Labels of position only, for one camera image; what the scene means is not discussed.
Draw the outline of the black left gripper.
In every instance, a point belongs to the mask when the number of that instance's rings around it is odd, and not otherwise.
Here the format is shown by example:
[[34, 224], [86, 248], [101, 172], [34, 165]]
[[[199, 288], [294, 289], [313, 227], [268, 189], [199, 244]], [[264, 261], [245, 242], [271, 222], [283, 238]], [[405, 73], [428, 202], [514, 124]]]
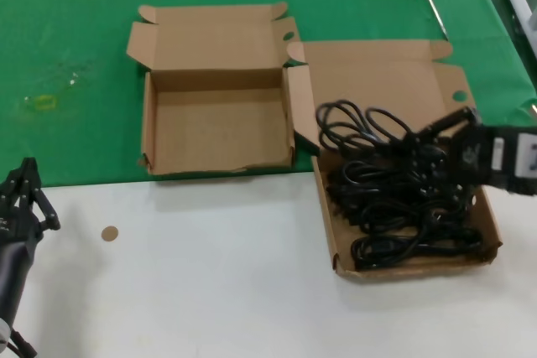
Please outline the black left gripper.
[[[19, 194], [20, 207], [10, 207]], [[43, 213], [43, 221], [39, 221], [33, 213], [34, 204]], [[2, 246], [20, 241], [39, 242], [41, 230], [58, 231], [60, 229], [59, 217], [42, 190], [35, 158], [25, 158], [21, 165], [11, 170], [1, 183], [1, 208]]]

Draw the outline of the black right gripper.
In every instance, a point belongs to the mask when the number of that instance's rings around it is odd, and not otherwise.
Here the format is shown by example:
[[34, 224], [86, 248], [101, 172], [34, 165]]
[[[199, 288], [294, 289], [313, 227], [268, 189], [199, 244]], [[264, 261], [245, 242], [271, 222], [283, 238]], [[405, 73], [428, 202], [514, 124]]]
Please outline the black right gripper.
[[[463, 107], [407, 135], [409, 142], [435, 142], [440, 134], [462, 123], [479, 121], [477, 111]], [[487, 184], [491, 175], [492, 129], [467, 124], [451, 137], [448, 153], [438, 143], [417, 143], [412, 168], [419, 174], [449, 174], [457, 184]]]

